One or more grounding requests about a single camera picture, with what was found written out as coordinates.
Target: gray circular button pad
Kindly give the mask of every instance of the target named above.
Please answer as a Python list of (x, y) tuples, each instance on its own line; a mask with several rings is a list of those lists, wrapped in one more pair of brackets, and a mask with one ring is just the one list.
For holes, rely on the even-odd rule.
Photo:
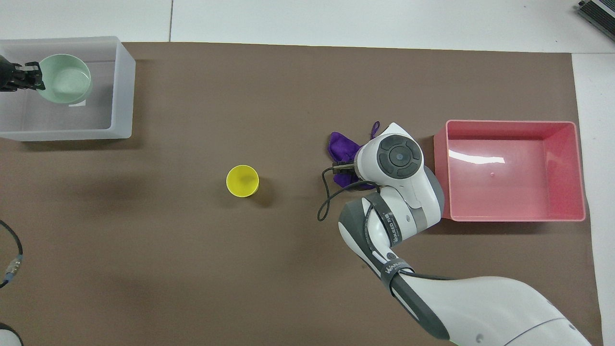
[(421, 166), (421, 149), (412, 139), (390, 135), (380, 142), (378, 166), (393, 179), (411, 177)]

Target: white table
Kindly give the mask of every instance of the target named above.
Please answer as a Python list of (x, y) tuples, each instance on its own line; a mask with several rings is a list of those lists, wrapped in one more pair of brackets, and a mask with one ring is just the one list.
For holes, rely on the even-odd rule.
[(615, 43), (562, 0), (5, 2), (0, 38), (197, 41), (573, 53), (604, 344), (615, 346)]

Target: purple cloth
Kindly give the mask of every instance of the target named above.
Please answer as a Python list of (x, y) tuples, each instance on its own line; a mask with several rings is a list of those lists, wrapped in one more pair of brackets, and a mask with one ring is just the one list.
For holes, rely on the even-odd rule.
[[(374, 125), (371, 127), (370, 139), (374, 139), (379, 127), (380, 122), (375, 122)], [(340, 134), (339, 132), (331, 133), (328, 149), (331, 158), (335, 162), (352, 162), (354, 160), (354, 156), (357, 154), (360, 148), (361, 145), (356, 144), (351, 139), (347, 138), (345, 135)], [(357, 177), (357, 175), (354, 173), (337, 173), (335, 176), (333, 176), (333, 181), (341, 187), (346, 187), (354, 182), (358, 182), (359, 177)]]

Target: light green cup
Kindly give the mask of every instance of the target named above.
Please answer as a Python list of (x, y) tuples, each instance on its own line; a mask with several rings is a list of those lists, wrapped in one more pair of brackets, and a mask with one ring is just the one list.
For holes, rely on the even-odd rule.
[(92, 75), (79, 58), (68, 54), (46, 57), (39, 63), (45, 90), (39, 94), (53, 103), (75, 104), (92, 92)]

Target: red plastic container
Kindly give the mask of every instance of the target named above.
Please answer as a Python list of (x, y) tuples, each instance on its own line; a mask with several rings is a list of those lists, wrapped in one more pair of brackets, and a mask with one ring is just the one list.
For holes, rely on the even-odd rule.
[(434, 153), (447, 219), (585, 219), (574, 123), (449, 120)]

